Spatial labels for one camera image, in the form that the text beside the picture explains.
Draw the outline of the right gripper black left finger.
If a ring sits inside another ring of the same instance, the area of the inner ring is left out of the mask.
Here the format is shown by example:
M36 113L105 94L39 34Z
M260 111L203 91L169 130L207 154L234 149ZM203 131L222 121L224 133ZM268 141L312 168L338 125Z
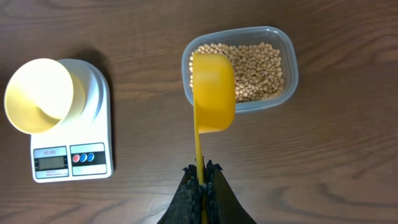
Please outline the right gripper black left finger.
M202 186L197 179L197 168L190 164L177 191L158 224L201 224Z

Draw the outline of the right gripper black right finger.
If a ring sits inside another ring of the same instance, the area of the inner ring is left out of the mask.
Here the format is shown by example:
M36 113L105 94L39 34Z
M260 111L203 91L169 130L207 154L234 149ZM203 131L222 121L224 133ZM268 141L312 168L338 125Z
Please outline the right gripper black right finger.
M205 167L205 202L208 223L256 224L238 201L222 170L219 164L213 164L211 160Z

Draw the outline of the yellow measuring scoop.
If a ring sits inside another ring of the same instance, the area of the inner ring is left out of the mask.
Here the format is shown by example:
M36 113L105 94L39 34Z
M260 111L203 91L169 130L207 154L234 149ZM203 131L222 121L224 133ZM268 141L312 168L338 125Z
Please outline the yellow measuring scoop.
M231 62L220 54L193 54L193 122L200 185L205 182L200 134L229 128L234 120L235 104Z

